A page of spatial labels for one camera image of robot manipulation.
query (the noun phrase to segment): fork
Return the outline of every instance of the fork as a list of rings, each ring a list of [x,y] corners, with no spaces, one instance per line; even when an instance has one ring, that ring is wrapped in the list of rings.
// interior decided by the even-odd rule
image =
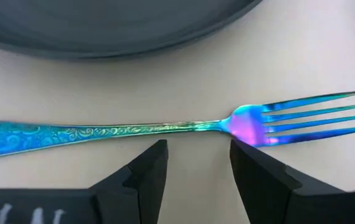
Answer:
[[[285,136],[269,136],[268,133],[277,133],[291,129],[350,121],[355,120],[355,116],[281,125],[270,125],[269,123],[351,110],[355,109],[355,105],[289,114],[272,115],[268,114],[268,112],[321,103],[354,95],[355,91],[351,91],[312,96],[265,105],[243,105],[234,110],[228,118],[215,121],[109,126],[61,126],[0,121],[0,156],[99,139],[187,131],[220,131],[223,133],[229,133],[237,139],[255,147],[276,146],[294,142],[330,138],[355,133],[355,128]]]

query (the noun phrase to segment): dark gray plate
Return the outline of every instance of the dark gray plate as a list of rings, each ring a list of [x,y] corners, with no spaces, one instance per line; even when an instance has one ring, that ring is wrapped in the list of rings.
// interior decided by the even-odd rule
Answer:
[[[0,0],[0,48],[50,58],[142,54],[205,36],[262,0]]]

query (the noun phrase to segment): fork tines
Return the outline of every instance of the fork tines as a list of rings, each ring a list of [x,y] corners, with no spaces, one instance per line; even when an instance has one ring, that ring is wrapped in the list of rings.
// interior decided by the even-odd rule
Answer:
[[[321,103],[324,101],[329,100],[337,100],[340,98],[345,98],[349,96],[355,96],[355,91],[344,92],[344,93],[334,93],[328,95],[321,95],[321,96],[312,96],[307,98],[301,98],[297,100],[289,100],[289,101],[282,101],[278,103],[270,103],[264,105],[263,112],[272,112],[272,111],[279,111],[285,110],[289,108],[295,108],[299,106],[311,105],[314,103]],[[291,114],[278,114],[278,115],[265,115],[263,116],[264,123],[276,122],[276,121],[283,121],[288,119],[295,119],[295,118],[303,118],[307,116],[325,114],[325,113],[333,113],[338,111],[344,110],[351,110],[355,109],[355,105],[351,106],[340,106],[337,108],[328,108],[322,110],[313,110],[313,111],[305,111],[299,113],[291,113]],[[348,116],[343,118],[333,118],[333,119],[324,119],[319,121],[309,121],[304,123],[295,123],[295,124],[283,124],[283,125],[275,125],[275,126],[266,126],[265,132],[266,133],[276,133],[280,131],[288,131],[292,129],[298,128],[307,128],[312,126],[318,126],[323,124],[332,124],[338,123],[343,121],[351,121],[355,120],[355,116]],[[335,130],[328,130],[328,131],[319,131],[313,133],[305,133],[305,134],[292,134],[287,136],[271,136],[268,137],[269,145],[277,145],[277,144],[288,144],[294,142],[302,142],[302,141],[310,141],[310,140],[317,140],[317,139],[324,139],[330,138],[335,136],[340,136],[344,134],[351,134],[355,133],[355,128],[344,128],[344,129],[335,129]]]

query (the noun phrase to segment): plate rim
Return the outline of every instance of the plate rim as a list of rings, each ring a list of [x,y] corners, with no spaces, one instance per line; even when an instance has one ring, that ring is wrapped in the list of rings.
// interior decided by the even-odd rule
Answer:
[[[177,45],[183,45],[185,43],[202,39],[208,36],[209,34],[231,24],[233,21],[236,21],[237,19],[239,19],[240,17],[248,13],[251,9],[253,9],[256,5],[258,5],[262,1],[263,0],[254,0],[249,5],[243,7],[242,9],[226,17],[224,20],[216,22],[211,26],[204,27],[203,29],[194,31],[188,35],[184,35],[177,39],[171,39],[158,44],[148,45],[144,47],[134,47],[130,49],[127,48],[125,50],[112,50],[112,51],[104,51],[104,52],[96,52],[96,51],[75,52],[75,51],[37,49],[34,47],[17,46],[14,44],[8,44],[0,41],[0,49],[18,53],[18,54],[38,56],[44,58],[54,58],[54,59],[115,58],[115,57],[129,57],[134,55],[142,55],[142,54],[168,49]]]

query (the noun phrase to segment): black plastic object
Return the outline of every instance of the black plastic object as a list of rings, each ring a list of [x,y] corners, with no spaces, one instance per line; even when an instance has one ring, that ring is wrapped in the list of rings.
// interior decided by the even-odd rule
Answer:
[[[0,189],[0,224],[156,224],[167,162],[161,140],[89,189]]]
[[[0,48],[50,58],[142,54],[198,39],[262,0],[0,0]]]
[[[232,141],[230,160],[251,224],[355,224],[355,192],[339,190],[240,141]]]

